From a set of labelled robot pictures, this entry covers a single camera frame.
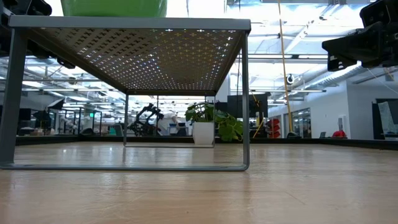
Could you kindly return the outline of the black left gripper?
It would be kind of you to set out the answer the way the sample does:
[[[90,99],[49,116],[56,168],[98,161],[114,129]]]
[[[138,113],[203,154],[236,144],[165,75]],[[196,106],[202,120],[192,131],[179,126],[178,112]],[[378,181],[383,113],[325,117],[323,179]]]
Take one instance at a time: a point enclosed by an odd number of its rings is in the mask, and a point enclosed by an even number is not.
[[[67,50],[63,49],[59,44],[45,41],[40,46],[34,42],[31,35],[28,35],[28,49],[32,55],[41,58],[41,49],[47,58],[54,58],[58,64],[67,68],[74,69],[76,65],[70,61],[71,57]]]

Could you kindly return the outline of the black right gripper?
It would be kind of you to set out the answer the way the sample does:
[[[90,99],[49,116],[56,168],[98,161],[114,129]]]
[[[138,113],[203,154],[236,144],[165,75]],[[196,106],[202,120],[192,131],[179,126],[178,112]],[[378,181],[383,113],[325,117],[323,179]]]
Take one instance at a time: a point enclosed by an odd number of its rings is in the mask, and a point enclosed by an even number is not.
[[[322,42],[327,51],[327,70],[337,72],[357,64],[349,55],[349,42],[357,30],[348,35]],[[383,24],[376,22],[359,33],[359,61],[363,67],[397,66],[397,22]]]

